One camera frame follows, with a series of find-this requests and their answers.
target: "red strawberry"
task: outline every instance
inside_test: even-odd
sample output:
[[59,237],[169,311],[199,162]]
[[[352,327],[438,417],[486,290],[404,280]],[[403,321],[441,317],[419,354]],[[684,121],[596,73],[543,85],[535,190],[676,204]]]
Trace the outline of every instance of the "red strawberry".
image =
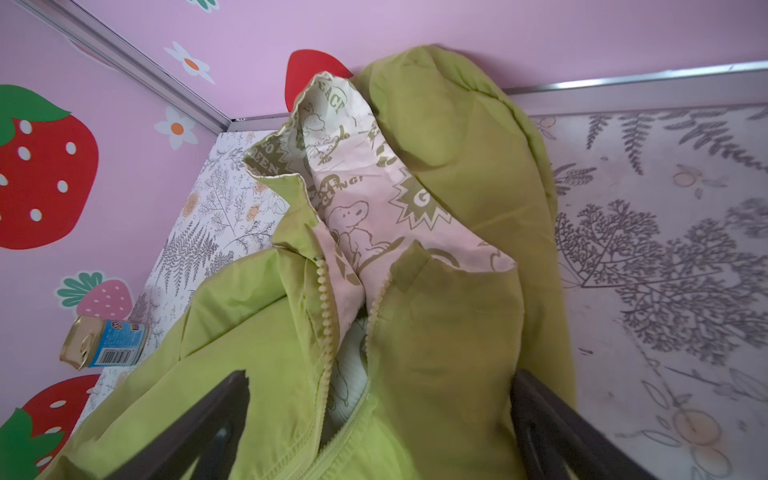
[[62,283],[67,288],[56,291],[64,297],[61,306],[77,306],[78,315],[98,316],[105,320],[123,320],[131,314],[133,302],[128,287],[120,280],[101,282],[104,276],[100,272],[89,275],[82,272],[77,279],[65,278]]
[[0,85],[0,247],[36,248],[71,232],[97,167],[82,122],[33,91]]
[[32,480],[69,439],[98,375],[49,386],[0,426],[0,478]]

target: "green jacket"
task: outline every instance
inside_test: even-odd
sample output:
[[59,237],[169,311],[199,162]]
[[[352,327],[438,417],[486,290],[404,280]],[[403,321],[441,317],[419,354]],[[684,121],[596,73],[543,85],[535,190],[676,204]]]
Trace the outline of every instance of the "green jacket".
[[366,391],[320,450],[333,289],[303,180],[264,179],[290,204],[278,247],[205,281],[42,478],[105,477],[238,369],[251,401],[231,478],[525,477],[509,420],[515,370],[574,397],[541,139],[474,65],[437,48],[377,61],[354,83],[411,172],[518,267],[466,273],[411,245],[369,318]]

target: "tin can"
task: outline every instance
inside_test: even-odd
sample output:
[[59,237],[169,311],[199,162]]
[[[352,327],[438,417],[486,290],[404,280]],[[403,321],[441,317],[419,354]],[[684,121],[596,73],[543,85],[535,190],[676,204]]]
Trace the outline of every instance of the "tin can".
[[80,315],[69,329],[59,359],[76,370],[86,366],[131,366],[146,340],[147,326],[141,323],[105,322]]

